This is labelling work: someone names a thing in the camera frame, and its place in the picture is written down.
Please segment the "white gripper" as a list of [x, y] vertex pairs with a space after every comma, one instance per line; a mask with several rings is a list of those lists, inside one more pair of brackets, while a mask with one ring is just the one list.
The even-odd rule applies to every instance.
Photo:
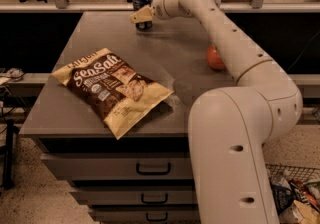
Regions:
[[152, 21], [154, 15], [162, 20], [183, 16], [178, 0], [153, 0], [151, 7], [146, 5], [130, 15], [133, 24]]

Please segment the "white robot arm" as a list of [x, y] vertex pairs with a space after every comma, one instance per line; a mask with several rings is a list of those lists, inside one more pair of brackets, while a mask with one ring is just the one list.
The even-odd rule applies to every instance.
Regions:
[[132, 14], [193, 17], [234, 79], [209, 90], [189, 112], [188, 142], [201, 224], [280, 224], [262, 145], [289, 132], [303, 100], [287, 73], [219, 8], [220, 0], [153, 0]]

